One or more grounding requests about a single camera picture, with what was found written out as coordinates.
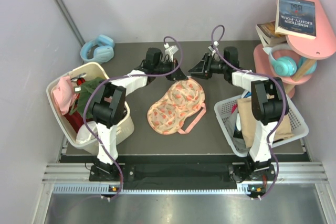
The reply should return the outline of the floral mesh laundry bag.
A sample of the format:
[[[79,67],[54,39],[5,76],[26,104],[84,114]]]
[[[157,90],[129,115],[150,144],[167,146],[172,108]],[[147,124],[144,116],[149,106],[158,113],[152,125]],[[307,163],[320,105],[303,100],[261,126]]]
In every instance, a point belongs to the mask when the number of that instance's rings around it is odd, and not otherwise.
[[[150,127],[159,134],[188,134],[207,109],[205,92],[194,79],[174,83],[147,112]]]

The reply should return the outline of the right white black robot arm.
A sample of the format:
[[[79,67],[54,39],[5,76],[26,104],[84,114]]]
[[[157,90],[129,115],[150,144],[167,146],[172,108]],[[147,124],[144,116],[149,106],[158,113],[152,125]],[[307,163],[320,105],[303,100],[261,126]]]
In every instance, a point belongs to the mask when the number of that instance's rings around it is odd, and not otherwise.
[[[272,143],[277,128],[289,110],[282,80],[242,69],[235,47],[225,47],[222,54],[215,45],[209,49],[210,52],[189,73],[201,79],[222,74],[228,83],[250,92],[251,112],[256,120],[254,142],[245,158],[243,171],[234,169],[232,178],[239,183],[247,178],[256,180],[272,170],[271,160],[276,158]]]

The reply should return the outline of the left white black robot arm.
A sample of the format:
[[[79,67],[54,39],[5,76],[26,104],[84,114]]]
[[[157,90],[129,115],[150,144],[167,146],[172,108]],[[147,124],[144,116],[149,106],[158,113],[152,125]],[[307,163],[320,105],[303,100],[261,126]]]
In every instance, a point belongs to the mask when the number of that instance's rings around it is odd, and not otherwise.
[[[178,46],[165,47],[164,52],[158,48],[149,48],[138,67],[122,77],[102,81],[89,98],[85,112],[89,112],[96,123],[98,132],[94,136],[99,142],[97,160],[91,167],[90,181],[123,180],[121,167],[116,162],[117,128],[125,118],[126,96],[147,86],[157,77],[166,77],[171,81],[187,78],[180,69],[181,62],[174,58]]]

